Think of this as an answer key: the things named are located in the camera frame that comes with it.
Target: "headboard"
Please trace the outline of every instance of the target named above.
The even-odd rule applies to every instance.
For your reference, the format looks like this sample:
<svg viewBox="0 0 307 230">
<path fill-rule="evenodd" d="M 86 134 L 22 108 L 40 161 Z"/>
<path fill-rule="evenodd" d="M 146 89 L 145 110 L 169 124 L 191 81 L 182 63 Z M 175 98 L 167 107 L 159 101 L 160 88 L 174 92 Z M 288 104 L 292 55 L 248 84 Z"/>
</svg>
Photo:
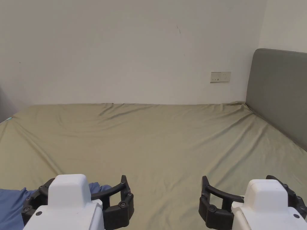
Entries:
<svg viewBox="0 0 307 230">
<path fill-rule="evenodd" d="M 307 54 L 257 49 L 246 105 L 307 150 Z"/>
</svg>

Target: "mattress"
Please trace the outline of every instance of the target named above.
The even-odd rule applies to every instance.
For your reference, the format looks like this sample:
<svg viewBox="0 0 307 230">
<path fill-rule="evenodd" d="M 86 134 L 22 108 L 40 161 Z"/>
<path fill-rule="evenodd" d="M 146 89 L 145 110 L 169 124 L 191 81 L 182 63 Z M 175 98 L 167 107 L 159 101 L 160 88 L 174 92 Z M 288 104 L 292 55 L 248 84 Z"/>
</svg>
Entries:
<svg viewBox="0 0 307 230">
<path fill-rule="evenodd" d="M 32 190 L 75 173 L 114 186 L 125 174 L 135 208 L 126 229 L 206 229 L 203 175 L 243 195 L 271 174 L 307 201 L 306 165 L 302 148 L 240 102 L 37 105 L 0 124 L 1 188 Z"/>
</svg>

